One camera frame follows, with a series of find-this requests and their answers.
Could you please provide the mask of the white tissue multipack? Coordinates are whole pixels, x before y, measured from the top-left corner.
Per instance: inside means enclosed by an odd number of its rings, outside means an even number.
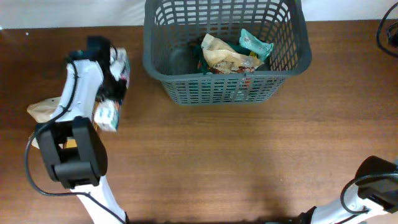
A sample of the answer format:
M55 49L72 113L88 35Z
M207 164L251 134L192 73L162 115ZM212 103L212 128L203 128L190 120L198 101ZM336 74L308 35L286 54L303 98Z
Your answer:
M126 49L111 49L111 63L111 73L116 80L127 81L126 88L128 89L131 68ZM107 99L99 102L94 120L102 131L116 132L118 130L123 101L124 98L119 101Z

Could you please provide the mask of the green Nescafe coffee bag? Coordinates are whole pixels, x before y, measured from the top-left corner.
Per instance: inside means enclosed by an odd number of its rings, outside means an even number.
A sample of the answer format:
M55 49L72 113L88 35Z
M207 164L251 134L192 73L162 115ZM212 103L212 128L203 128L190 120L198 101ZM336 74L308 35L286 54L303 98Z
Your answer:
M250 55L253 57L257 57L257 54L254 52L236 44L227 43L230 45L235 51L240 54ZM193 85L193 91L195 93L201 92L202 102L204 103L231 103L233 101L242 102L244 99L245 92L249 89L251 84L250 78L228 78L228 75L234 74L246 74L252 72L245 73L217 73L215 69L212 69L208 66L206 60L203 57L203 51L201 49L201 45L194 45L192 47L193 54L195 59L197 60L197 70L202 72L203 74L215 74L219 75L218 78L206 78L200 81L198 84Z

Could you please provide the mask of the beige snack bag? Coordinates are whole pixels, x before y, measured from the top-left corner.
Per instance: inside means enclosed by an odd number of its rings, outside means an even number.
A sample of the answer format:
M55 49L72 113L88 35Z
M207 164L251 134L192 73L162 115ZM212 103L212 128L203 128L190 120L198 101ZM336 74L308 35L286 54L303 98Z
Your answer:
M217 73L253 72L264 62L257 57L240 54L223 40L206 34L201 43L203 57Z

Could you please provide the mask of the teal wet wipes pack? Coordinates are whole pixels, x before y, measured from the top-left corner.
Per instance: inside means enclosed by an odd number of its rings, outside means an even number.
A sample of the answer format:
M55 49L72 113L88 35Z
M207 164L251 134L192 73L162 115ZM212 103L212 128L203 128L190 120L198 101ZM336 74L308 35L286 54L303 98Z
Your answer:
M241 29L241 36L239 38L240 46L254 52L257 54L258 59L261 61L265 61L268 56L270 56L274 44L262 42L257 37L252 35L246 29Z

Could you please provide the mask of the red spaghetti pasta pack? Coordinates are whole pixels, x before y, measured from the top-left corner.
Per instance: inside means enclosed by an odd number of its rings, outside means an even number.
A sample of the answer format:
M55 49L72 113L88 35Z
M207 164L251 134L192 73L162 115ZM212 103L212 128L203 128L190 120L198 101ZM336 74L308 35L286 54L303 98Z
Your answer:
M98 105L99 105L98 102L94 103L94 107L93 107L93 111L92 111L92 115L91 115L91 123L96 132L98 132L99 126L95 123L94 117L95 117L95 112L96 112ZM73 147L77 147L76 140L73 138L67 138L67 141L62 145L62 149L69 149L69 148L73 148Z

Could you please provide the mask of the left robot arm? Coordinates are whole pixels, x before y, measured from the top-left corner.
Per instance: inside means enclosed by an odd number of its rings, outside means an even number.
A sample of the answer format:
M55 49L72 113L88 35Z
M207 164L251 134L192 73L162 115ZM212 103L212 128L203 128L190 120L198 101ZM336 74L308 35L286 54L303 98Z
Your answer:
M106 179L108 155L95 126L114 131L129 84L129 58L109 39L89 36L87 48L65 59L67 80L50 120L38 123L30 141L37 141L45 168L76 196L94 223L128 223Z

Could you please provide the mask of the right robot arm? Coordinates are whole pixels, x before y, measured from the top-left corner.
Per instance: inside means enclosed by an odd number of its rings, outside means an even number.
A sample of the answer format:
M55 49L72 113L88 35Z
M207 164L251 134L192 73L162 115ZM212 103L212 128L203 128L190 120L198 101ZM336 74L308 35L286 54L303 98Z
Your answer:
M397 164L370 156L359 166L340 197L301 213L298 224L361 223L397 212Z

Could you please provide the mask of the grey plastic basket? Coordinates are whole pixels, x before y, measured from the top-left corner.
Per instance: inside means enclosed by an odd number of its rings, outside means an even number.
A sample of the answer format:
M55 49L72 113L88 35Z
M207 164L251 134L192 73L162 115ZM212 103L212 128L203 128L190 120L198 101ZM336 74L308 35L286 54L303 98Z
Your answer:
M206 34L237 44L242 30L274 47L253 72L216 74L199 61ZM300 0L154 0L145 3L146 72L180 105L261 103L312 59Z

